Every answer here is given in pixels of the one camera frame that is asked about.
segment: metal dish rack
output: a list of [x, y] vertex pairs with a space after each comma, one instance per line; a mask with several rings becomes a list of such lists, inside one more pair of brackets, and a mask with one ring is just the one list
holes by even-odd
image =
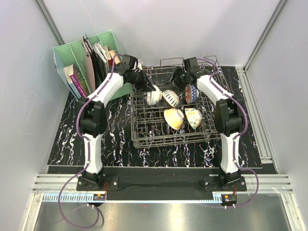
[[[206, 56], [211, 59], [220, 68], [216, 56]], [[185, 115], [185, 108], [193, 107], [200, 110], [202, 114], [201, 125], [194, 130], [184, 117], [184, 123], [180, 130], [171, 128], [164, 118], [164, 110], [171, 108], [171, 106], [162, 98], [162, 100], [154, 106], [149, 106], [146, 101], [146, 93], [136, 92], [135, 90], [130, 95], [131, 107], [131, 137], [136, 148], [150, 148], [177, 144], [188, 144], [196, 142], [205, 142], [211, 139], [220, 140], [220, 135], [215, 129], [214, 125], [214, 110], [215, 105], [211, 100], [200, 91], [197, 101], [193, 104], [187, 104], [185, 101], [185, 93], [178, 90], [173, 84], [164, 84], [167, 79], [173, 74], [174, 65], [162, 65], [162, 61], [174, 60], [164, 59], [160, 61], [160, 66], [145, 66], [144, 71], [148, 78], [155, 84], [162, 92], [165, 90], [173, 90], [177, 93], [180, 103], [177, 106]], [[201, 69], [208, 69], [213, 72], [214, 67], [208, 63], [200, 62]], [[220, 74], [213, 76], [215, 81], [230, 91], [230, 87], [220, 71]]]

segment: reflective metal surface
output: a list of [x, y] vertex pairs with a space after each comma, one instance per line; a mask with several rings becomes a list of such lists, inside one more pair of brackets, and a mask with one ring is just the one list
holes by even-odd
[[[247, 201], [247, 195], [239, 195], [239, 203]], [[63, 203], [63, 211], [70, 211], [80, 203]], [[290, 230], [282, 200], [278, 195], [258, 195], [243, 208], [218, 209], [196, 204], [112, 204], [99, 207], [100, 217], [92, 231], [288, 231]], [[80, 230], [61, 220], [56, 203], [42, 203], [36, 231]], [[96, 212], [84, 207], [68, 215], [78, 225], [88, 226], [96, 219]]]

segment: blue and red patterned bowl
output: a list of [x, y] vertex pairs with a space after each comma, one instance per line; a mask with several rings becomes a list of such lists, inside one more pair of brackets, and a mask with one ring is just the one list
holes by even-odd
[[187, 84], [185, 87], [185, 99], [187, 104], [196, 102], [199, 97], [199, 90], [192, 84]]

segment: black marble countertop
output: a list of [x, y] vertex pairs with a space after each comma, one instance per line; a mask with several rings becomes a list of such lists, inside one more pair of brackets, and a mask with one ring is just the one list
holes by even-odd
[[[242, 97], [242, 88], [235, 67], [221, 67], [233, 94]], [[164, 79], [152, 79], [163, 83]], [[108, 126], [102, 138], [104, 166], [126, 167], [218, 167], [221, 141], [135, 148], [131, 140], [130, 98], [111, 100], [106, 106]], [[82, 166], [84, 143], [76, 132], [76, 99], [70, 93], [52, 146], [48, 165]], [[240, 139], [239, 163], [242, 167], [261, 167], [257, 143], [248, 116], [248, 130]]]

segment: black mounting plate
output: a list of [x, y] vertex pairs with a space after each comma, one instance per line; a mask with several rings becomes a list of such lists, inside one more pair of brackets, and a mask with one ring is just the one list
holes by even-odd
[[[119, 185], [119, 177], [116, 176], [105, 176], [104, 182], [107, 182], [107, 191], [117, 191]], [[104, 191], [104, 186], [98, 187], [97, 184], [84, 180], [82, 177], [78, 178], [76, 187], [77, 191]]]
[[223, 188], [219, 185], [218, 176], [203, 177], [203, 184], [204, 184], [204, 190], [207, 192], [223, 192], [223, 191], [233, 192], [235, 185], [236, 185], [236, 191], [238, 192], [247, 191], [246, 181], [243, 176], [241, 176], [241, 179], [239, 181], [234, 182], [230, 184], [230, 186], [225, 186]]

